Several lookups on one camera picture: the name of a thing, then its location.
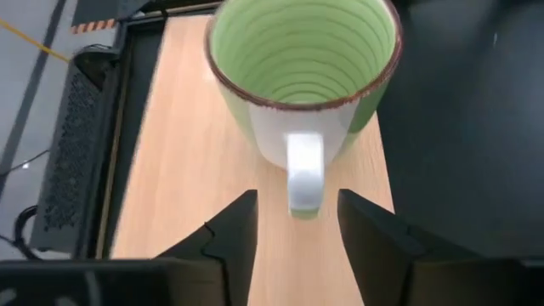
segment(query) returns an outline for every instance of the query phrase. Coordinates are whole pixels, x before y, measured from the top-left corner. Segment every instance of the gray floor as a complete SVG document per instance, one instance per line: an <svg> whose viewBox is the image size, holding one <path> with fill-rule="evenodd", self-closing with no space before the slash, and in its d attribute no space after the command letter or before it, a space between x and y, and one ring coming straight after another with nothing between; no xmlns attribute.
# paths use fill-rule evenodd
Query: gray floor
<svg viewBox="0 0 544 306"><path fill-rule="evenodd" d="M3 0L0 1L0 19L42 42L56 3L57 0ZM91 43L111 45L115 29L71 34L71 19L76 5L77 0L67 0L51 49L71 57L79 48ZM0 26L0 156L5 151L38 54L36 47ZM67 68L64 61L48 57L11 167L50 146ZM45 154L27 167L9 174L0 197L0 235L11 238L17 215L36 204L47 160L48 154ZM31 226L29 222L25 228L28 235ZM39 255L44 258L66 258L65 254L53 252ZM8 243L0 241L0 260L17 258L21 258L20 254Z"/></svg>

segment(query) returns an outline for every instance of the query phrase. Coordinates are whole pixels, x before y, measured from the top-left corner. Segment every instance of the yellow cable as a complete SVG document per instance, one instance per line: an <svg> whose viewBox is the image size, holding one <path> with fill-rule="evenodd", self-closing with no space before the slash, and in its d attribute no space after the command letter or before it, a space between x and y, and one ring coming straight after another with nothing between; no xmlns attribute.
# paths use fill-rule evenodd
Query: yellow cable
<svg viewBox="0 0 544 306"><path fill-rule="evenodd" d="M45 47L41 43L39 43L39 42L35 41L34 39L28 37L25 33L15 29L11 25L9 25L9 23L7 23L6 21L0 19L0 26L5 27L6 30L14 33L18 37L23 38L27 42L29 42L29 43L33 44L34 46L36 46L37 48L41 49L43 52L45 52L47 54L51 54L54 57L56 57L57 59L65 61L66 63L70 62L70 60L67 59L64 55L58 54L58 53L54 52L52 49Z"/></svg>

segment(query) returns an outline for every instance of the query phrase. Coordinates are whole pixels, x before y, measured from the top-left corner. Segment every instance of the wooden board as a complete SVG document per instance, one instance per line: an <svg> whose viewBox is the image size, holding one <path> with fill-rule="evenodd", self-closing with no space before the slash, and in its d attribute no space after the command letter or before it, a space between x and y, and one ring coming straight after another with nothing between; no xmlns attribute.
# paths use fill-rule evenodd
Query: wooden board
<svg viewBox="0 0 544 306"><path fill-rule="evenodd" d="M393 210L377 117L327 169L320 217L289 217L285 171L243 138L204 59L208 18L168 20L113 257L152 258L257 189L250 305L361 305L338 227L337 193L349 188Z"/></svg>

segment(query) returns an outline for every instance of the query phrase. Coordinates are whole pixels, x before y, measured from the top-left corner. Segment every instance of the black table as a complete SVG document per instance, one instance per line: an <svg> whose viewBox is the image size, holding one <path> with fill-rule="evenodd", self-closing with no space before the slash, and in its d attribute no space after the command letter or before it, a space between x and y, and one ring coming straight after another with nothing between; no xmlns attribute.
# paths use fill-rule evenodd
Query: black table
<svg viewBox="0 0 544 306"><path fill-rule="evenodd" d="M544 254L544 1L399 3L405 51L378 109L396 212L484 255ZM157 17L120 36L127 94L107 246L163 28Z"/></svg>

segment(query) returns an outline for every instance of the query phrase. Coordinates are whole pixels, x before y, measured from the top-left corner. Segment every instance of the green mug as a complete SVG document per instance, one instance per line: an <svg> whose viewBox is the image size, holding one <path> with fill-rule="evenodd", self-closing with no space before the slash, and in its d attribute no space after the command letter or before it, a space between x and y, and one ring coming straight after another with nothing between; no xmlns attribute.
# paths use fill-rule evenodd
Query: green mug
<svg viewBox="0 0 544 306"><path fill-rule="evenodd" d="M313 218L326 166L376 110L402 50L389 0L227 0L207 61L243 133L287 170L289 212Z"/></svg>

